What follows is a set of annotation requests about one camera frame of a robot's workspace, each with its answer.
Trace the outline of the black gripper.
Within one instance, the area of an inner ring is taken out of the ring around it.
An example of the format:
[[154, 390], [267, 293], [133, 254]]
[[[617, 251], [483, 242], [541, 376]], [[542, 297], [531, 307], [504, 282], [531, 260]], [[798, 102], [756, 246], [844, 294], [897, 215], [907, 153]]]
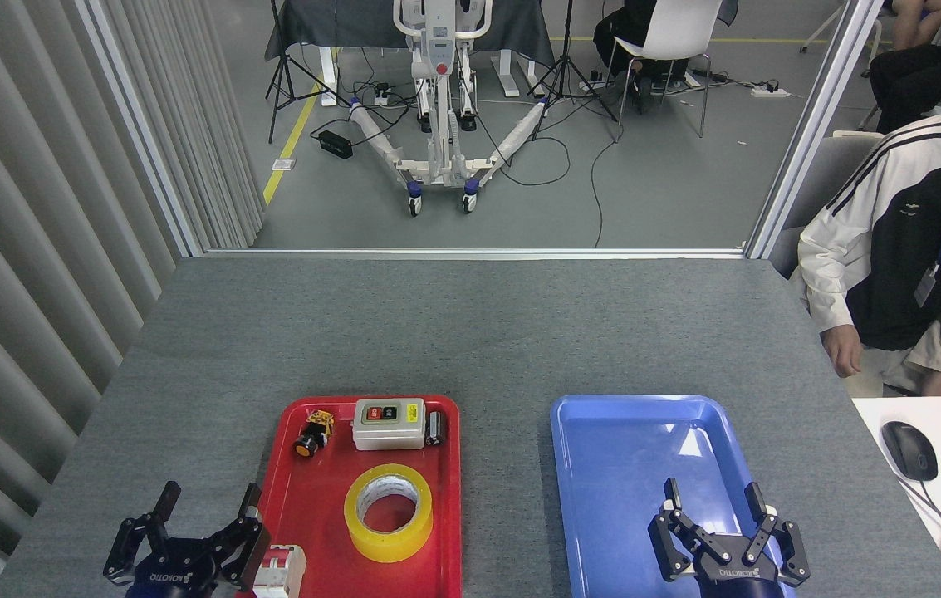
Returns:
[[[799, 587], [811, 576], [800, 528], [793, 520], [779, 518], [757, 483], [744, 488], [757, 530], [741, 561], [729, 561], [720, 538], [686, 515], [675, 478], [664, 481], [663, 490], [666, 499], [649, 525], [649, 537], [664, 581], [694, 576], [702, 597], [785, 597], [781, 583]], [[777, 541], [781, 564], [762, 556], [770, 540]], [[704, 560], [694, 561], [703, 556]]]
[[[121, 523], [103, 576], [114, 586], [132, 582], [128, 597], [211, 597], [218, 579], [238, 591], [250, 591], [270, 546], [269, 532], [257, 510], [260, 485], [247, 485], [238, 514], [214, 534], [213, 545], [183, 538], [168, 541], [165, 525], [180, 493], [178, 482], [167, 481], [150, 512]], [[151, 553], [135, 566], [143, 540], [148, 540]]]

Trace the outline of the person's hand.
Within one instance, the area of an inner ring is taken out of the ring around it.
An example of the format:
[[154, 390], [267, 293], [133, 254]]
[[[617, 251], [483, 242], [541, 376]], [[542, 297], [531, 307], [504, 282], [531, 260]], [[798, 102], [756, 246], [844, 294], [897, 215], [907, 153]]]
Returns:
[[852, 323], [833, 326], [820, 333], [820, 340], [831, 361], [832, 369], [840, 379], [850, 378], [861, 372], [864, 346], [856, 326]]

